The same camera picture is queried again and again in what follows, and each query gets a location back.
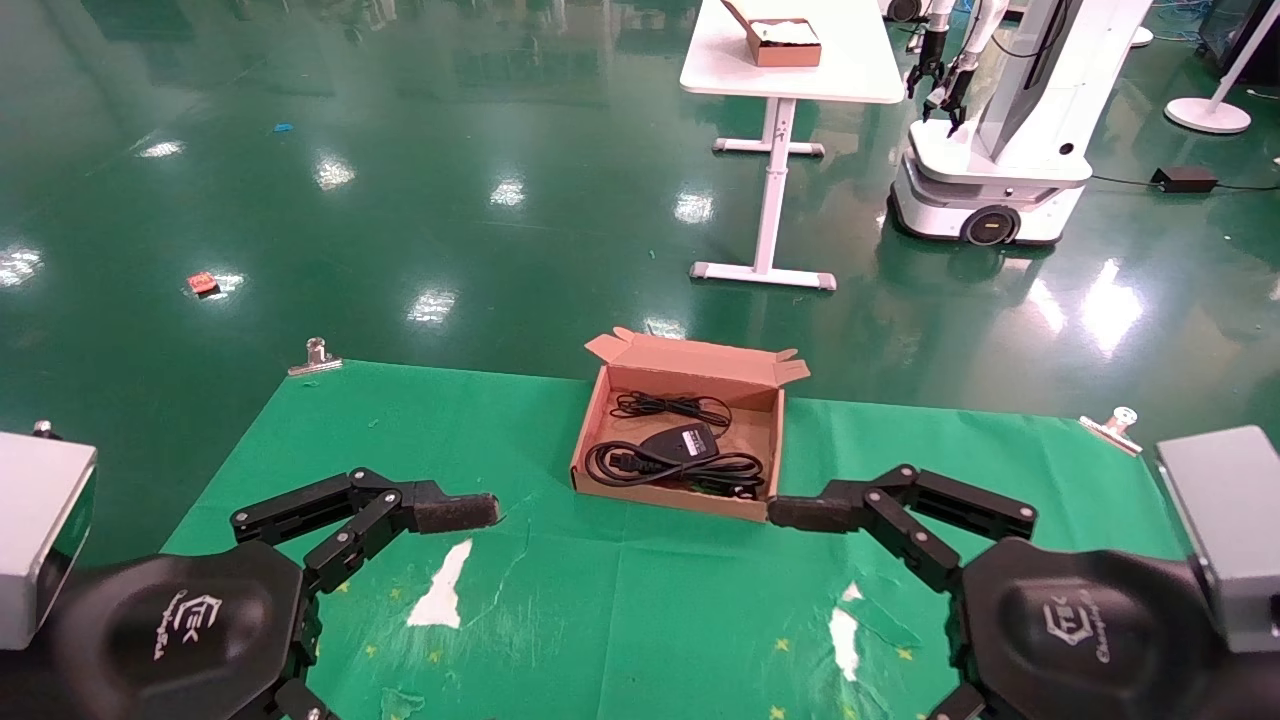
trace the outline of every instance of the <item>glossy green floor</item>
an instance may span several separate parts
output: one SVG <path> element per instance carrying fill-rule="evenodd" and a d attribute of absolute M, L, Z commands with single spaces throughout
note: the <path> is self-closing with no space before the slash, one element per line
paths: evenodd
<path fill-rule="evenodd" d="M 884 223 L 915 108 L 805 105 L 828 156 L 792 161 L 778 265 L 840 290 L 690 282 L 694 260 L 750 260 L 764 168 L 709 150 L 758 132 L 760 101 L 680 91 L 692 19 L 691 0 L 0 4 L 0 428 L 51 418 L 100 447 L 88 559 L 157 548 L 314 334 L 589 378 L 581 343 L 627 325 L 797 347 L 799 395 L 1129 404 L 1144 443 L 1280 436 L 1275 193 L 1096 181 L 1052 254 L 924 243 Z M 1160 117 L 1212 86 L 1189 45 L 1135 51 L 1096 172 L 1274 183 L 1275 101 L 1233 95 L 1254 117 L 1233 138 Z M 198 270 L 225 295 L 191 296 Z"/>

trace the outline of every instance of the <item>metal clip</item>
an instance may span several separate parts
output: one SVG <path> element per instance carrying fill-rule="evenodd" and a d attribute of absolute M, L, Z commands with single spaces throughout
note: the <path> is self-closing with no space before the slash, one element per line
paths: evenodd
<path fill-rule="evenodd" d="M 54 432 L 54 424 L 49 420 L 38 420 L 31 434 L 45 439 L 63 439 L 63 436 Z"/>
<path fill-rule="evenodd" d="M 1129 436 L 1125 434 L 1125 430 L 1129 428 L 1129 425 L 1133 425 L 1137 421 L 1138 421 L 1138 414 L 1134 413 L 1133 409 L 1124 406 L 1116 407 L 1111 414 L 1111 419 L 1107 420 L 1106 424 L 1098 424 L 1096 420 L 1092 420 L 1083 415 L 1080 416 L 1080 424 L 1084 425 L 1084 429 L 1110 442 L 1115 447 L 1128 452 L 1132 456 L 1137 456 L 1139 452 L 1142 452 L 1142 446 L 1129 439 Z"/>
<path fill-rule="evenodd" d="M 307 363 L 289 368 L 289 377 L 310 375 L 337 368 L 342 368 L 342 357 L 329 355 L 324 347 L 324 338 L 314 337 L 307 341 Z"/>

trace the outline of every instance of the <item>black cable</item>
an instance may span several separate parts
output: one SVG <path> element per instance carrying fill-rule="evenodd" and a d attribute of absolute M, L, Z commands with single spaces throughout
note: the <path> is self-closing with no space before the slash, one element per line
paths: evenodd
<path fill-rule="evenodd" d="M 764 464 L 746 452 L 719 452 L 690 462 L 677 462 L 618 439 L 598 443 L 586 452 L 586 474 L 600 484 L 616 488 L 682 480 L 719 491 L 731 489 L 736 497 L 754 497 L 754 488 L 764 484 L 760 478 L 763 471 Z"/>
<path fill-rule="evenodd" d="M 724 413 L 703 410 L 703 401 L 710 401 L 724 409 Z M 717 438 L 724 437 L 728 427 L 733 424 L 733 411 L 718 397 L 709 395 L 684 396 L 684 397 L 655 397 L 644 392 L 626 392 L 618 396 L 618 406 L 609 410 L 614 418 L 644 418 L 659 415 L 662 413 L 675 413 L 695 420 L 701 420 L 713 428 L 723 428 L 719 433 L 713 430 Z"/>
<path fill-rule="evenodd" d="M 979 8 L 982 6 L 982 0 L 978 0 L 978 6 Z M 1066 27 L 1066 13 L 1064 12 L 1059 17 L 1061 18 L 1061 20 L 1057 23 L 1057 27 L 1053 28 L 1053 40 L 1050 40 L 1048 42 L 1042 45 L 1039 50 L 1030 53 L 1028 55 L 1020 55 L 1018 53 L 1010 51 L 1007 47 L 1000 44 L 1000 38 L 996 37 L 995 32 L 991 33 L 991 41 L 996 44 L 996 47 L 1000 47 L 1001 53 L 1009 55 L 1010 58 L 1019 58 L 1021 60 L 1025 60 L 1028 58 L 1039 58 L 1046 51 L 1051 50 L 1055 45 L 1057 45 L 1057 40 L 1062 37 L 1062 28 Z"/>
<path fill-rule="evenodd" d="M 1219 187 L 1225 187 L 1228 190 L 1256 190 L 1258 192 L 1266 192 L 1268 190 L 1280 190 L 1280 184 L 1272 184 L 1270 187 L 1253 187 L 1248 184 L 1222 184 L 1217 183 Z"/>
<path fill-rule="evenodd" d="M 1101 179 L 1101 181 L 1107 181 L 1107 182 L 1117 182 L 1120 184 L 1138 184 L 1138 186 L 1144 186 L 1144 187 L 1160 187 L 1158 182 L 1126 181 L 1126 179 L 1120 179 L 1120 178 L 1108 178 L 1108 177 L 1105 177 L 1105 176 L 1091 176 L 1091 177 L 1093 179 Z M 1224 183 L 1219 183 L 1217 187 L 1221 187 L 1221 188 L 1225 188 L 1225 190 L 1251 190 L 1251 191 L 1257 191 L 1257 192 L 1266 192 L 1266 191 L 1270 191 L 1270 190 L 1280 190 L 1280 184 L 1257 187 L 1257 186 L 1249 186 L 1249 184 L 1224 184 Z"/>
<path fill-rule="evenodd" d="M 1117 182 L 1120 184 L 1140 184 L 1140 186 L 1144 186 L 1144 187 L 1160 187 L 1158 182 L 1126 181 L 1126 179 L 1120 179 L 1120 178 L 1108 178 L 1108 177 L 1103 177 L 1103 176 L 1091 176 L 1091 177 L 1093 179 L 1101 179 L 1101 181 L 1107 181 L 1107 182 Z"/>

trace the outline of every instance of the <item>green cloth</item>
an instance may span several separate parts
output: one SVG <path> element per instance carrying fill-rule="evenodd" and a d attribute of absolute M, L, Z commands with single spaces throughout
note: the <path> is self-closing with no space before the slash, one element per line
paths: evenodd
<path fill-rule="evenodd" d="M 913 720 L 956 684 L 946 603 L 867 534 L 580 496 L 589 383 L 348 363 L 287 379 L 165 546 L 232 546 L 230 512 L 356 466 L 488 491 L 494 528 L 401 536 L 321 600 L 308 684 L 346 720 Z M 910 462 L 1041 511 L 1047 548 L 1181 556 L 1140 460 L 1070 420 L 787 401 L 781 489 Z M 934 527 L 965 559 L 987 542 Z M 461 626 L 407 626 L 454 544 Z M 283 546 L 294 560 L 320 534 Z M 850 583 L 861 597 L 841 600 Z M 856 679 L 828 629 L 856 619 Z"/>

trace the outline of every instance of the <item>cardboard box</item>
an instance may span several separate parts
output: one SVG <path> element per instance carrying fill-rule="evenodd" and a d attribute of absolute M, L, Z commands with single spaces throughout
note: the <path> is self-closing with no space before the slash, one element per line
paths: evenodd
<path fill-rule="evenodd" d="M 570 474 L 579 492 L 680 507 L 698 512 L 765 520 L 765 502 L 777 495 L 782 456 L 782 421 L 786 392 L 782 386 L 809 377 L 795 350 L 765 352 L 724 345 L 671 340 L 613 328 L 586 343 L 604 366 L 577 437 Z M 758 500 L 718 497 L 689 489 L 645 484 L 618 488 L 586 474 L 586 454 L 602 442 L 621 439 L 640 445 L 648 437 L 695 420 L 669 413 L 648 418 L 614 418 L 617 397 L 639 391 L 653 396 L 712 396 L 724 401 L 733 423 L 717 441 L 721 452 L 750 452 L 764 465 L 764 486 Z"/>
<path fill-rule="evenodd" d="M 751 5 L 746 0 L 722 0 L 728 12 L 733 14 L 742 29 L 746 31 L 746 46 L 751 50 L 751 59 L 762 68 L 815 68 L 822 61 L 822 40 L 814 45 L 780 45 L 764 41 L 753 23 L 778 24 L 803 23 L 809 26 L 814 37 L 818 32 L 813 29 L 805 18 L 780 18 L 763 5 Z"/>

